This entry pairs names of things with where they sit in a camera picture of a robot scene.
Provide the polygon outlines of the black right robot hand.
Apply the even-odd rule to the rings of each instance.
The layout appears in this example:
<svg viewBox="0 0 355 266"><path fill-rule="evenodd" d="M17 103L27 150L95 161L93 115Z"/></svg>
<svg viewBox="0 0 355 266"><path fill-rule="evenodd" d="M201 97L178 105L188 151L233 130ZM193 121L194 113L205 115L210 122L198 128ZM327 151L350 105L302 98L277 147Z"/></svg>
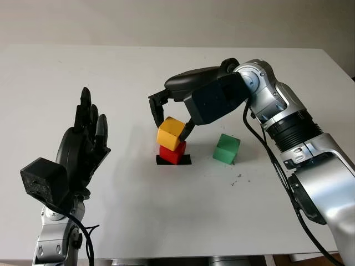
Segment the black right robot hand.
<svg viewBox="0 0 355 266"><path fill-rule="evenodd" d="M210 124L235 110L248 93L242 77L234 72L237 66L237 59L228 58L219 66L189 70L169 78L164 90L148 97L157 127L164 121L163 105L169 99L183 102L190 114L190 120L178 134L180 141L191 134L195 125Z"/></svg>

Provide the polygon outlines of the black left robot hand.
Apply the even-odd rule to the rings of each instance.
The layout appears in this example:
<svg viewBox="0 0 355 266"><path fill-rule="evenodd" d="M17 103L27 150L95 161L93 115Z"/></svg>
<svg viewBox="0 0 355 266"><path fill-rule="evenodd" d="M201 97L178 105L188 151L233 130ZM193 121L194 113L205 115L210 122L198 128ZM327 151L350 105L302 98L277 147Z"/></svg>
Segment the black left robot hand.
<svg viewBox="0 0 355 266"><path fill-rule="evenodd" d="M87 185L111 151L107 140L107 117L98 113L89 89L84 87L76 108L74 126L64 133L56 157L56 163L66 169L69 191L76 197L89 199Z"/></svg>

